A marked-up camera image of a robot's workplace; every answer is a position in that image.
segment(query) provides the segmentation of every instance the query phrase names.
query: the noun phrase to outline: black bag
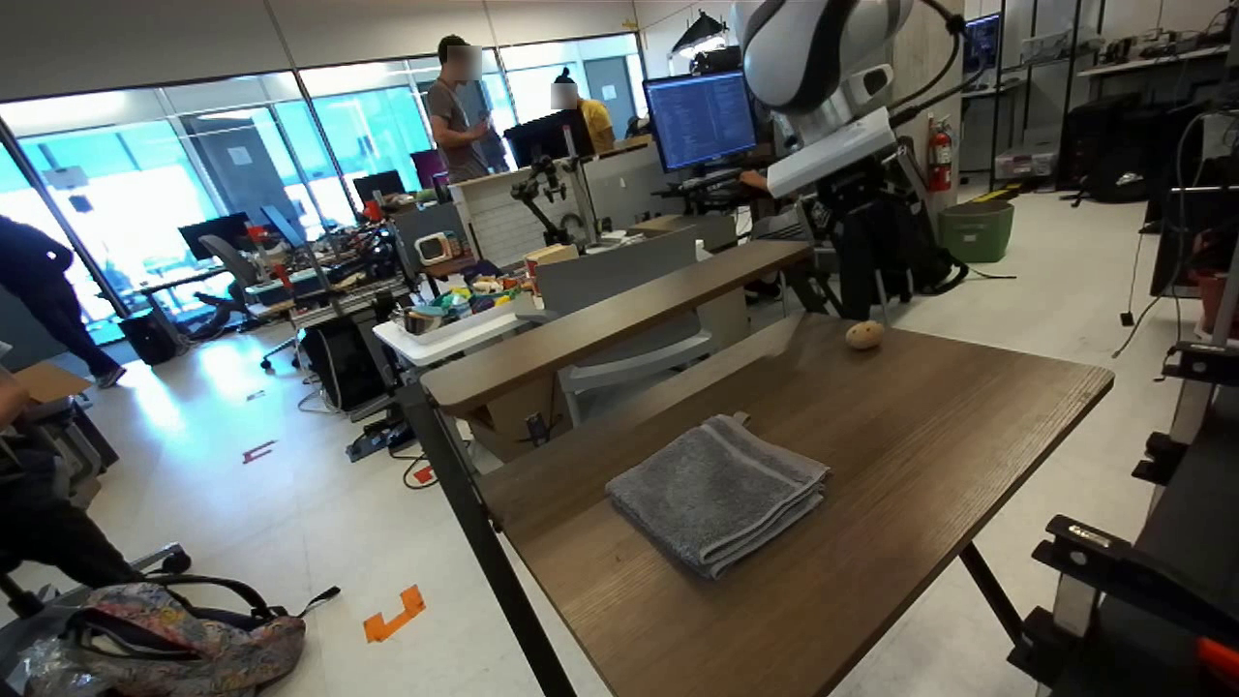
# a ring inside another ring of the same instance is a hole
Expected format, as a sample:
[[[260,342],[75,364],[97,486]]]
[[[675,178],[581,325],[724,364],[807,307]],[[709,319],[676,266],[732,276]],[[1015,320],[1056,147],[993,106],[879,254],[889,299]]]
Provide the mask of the black bag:
[[[151,315],[123,319],[119,331],[149,364],[168,364],[180,356],[180,342]]]
[[[358,410],[381,396],[387,396],[382,373],[373,360],[354,319],[332,319],[305,329],[301,342],[319,384],[327,386],[338,410]]]
[[[173,591],[180,584],[225,587],[244,601],[244,610],[194,603]],[[288,617],[257,587],[225,575],[103,584],[67,619],[29,694],[53,697],[85,677],[116,694],[257,694],[297,664],[305,610]]]

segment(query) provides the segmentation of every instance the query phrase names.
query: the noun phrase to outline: backpack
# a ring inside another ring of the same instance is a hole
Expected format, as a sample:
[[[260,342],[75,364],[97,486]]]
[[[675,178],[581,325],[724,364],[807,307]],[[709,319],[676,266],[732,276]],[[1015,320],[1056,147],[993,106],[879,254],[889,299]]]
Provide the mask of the backpack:
[[[173,584],[230,587],[249,610],[189,603]],[[225,575],[103,584],[75,606],[53,658],[36,668],[29,694],[50,697],[67,694],[67,685],[170,697],[260,694],[297,664],[305,610],[288,617],[257,587]]]

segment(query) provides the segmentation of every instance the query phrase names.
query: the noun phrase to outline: table leg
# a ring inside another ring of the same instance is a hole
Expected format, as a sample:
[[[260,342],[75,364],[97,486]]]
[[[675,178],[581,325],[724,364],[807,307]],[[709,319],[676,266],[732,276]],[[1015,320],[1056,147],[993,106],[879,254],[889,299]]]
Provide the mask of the table leg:
[[[971,572],[981,597],[993,603],[993,610],[999,617],[1012,648],[1022,648],[1022,617],[1015,610],[1012,597],[1002,591],[999,575],[993,572],[993,565],[981,556],[981,551],[971,543],[963,543],[962,551],[963,569]]]
[[[524,591],[511,560],[502,556],[502,544],[497,537],[497,519],[476,486],[474,466],[462,454],[456,436],[452,436],[452,423],[435,408],[435,399],[427,396],[427,386],[420,381],[408,381],[400,386],[400,408],[403,419],[412,423],[412,431],[421,440],[421,454],[435,462],[435,477],[442,484],[442,493],[452,503],[452,515],[474,544],[474,556],[479,560],[502,617],[507,628],[515,636],[515,644],[524,648],[542,694],[558,697],[558,694],[572,694],[572,681],[567,675],[567,664],[558,662],[538,610],[531,603],[531,597]]]

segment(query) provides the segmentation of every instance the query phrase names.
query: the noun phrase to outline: wooden table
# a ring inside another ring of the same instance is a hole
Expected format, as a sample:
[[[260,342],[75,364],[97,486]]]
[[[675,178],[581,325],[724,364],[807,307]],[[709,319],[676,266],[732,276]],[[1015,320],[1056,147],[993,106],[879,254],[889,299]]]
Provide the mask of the wooden table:
[[[818,694],[902,617],[1110,386],[1098,369],[829,320],[774,325],[489,477],[484,501],[614,694]],[[603,484],[709,415],[834,470],[825,507],[716,584]]]

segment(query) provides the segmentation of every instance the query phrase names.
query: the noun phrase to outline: office chair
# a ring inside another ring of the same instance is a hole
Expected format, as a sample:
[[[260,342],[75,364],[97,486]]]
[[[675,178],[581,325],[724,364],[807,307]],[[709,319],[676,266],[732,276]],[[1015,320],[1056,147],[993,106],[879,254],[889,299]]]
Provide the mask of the office chair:
[[[244,329],[257,325],[257,315],[266,319],[266,315],[289,311],[289,302],[297,295],[327,288],[327,280],[314,266],[293,270],[288,284],[262,280],[262,270],[241,248],[231,248],[225,237],[199,237],[199,244],[209,248],[225,263],[225,270],[231,276],[230,299],[205,299],[205,295],[199,295],[199,299],[218,307],[225,319],[241,315]],[[271,373],[271,360],[288,347],[297,347],[297,335],[262,351],[262,360],[260,360],[262,373]]]

